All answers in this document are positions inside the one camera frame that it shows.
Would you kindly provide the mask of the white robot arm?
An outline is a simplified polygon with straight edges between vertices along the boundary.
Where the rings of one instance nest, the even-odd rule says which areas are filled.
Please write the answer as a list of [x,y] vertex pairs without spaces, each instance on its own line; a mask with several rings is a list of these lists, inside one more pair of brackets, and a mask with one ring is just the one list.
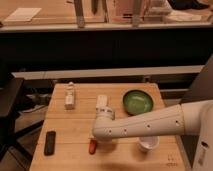
[[97,112],[92,134],[98,140],[164,135],[198,135],[192,171],[213,171],[213,100],[173,105],[123,119],[110,108]]

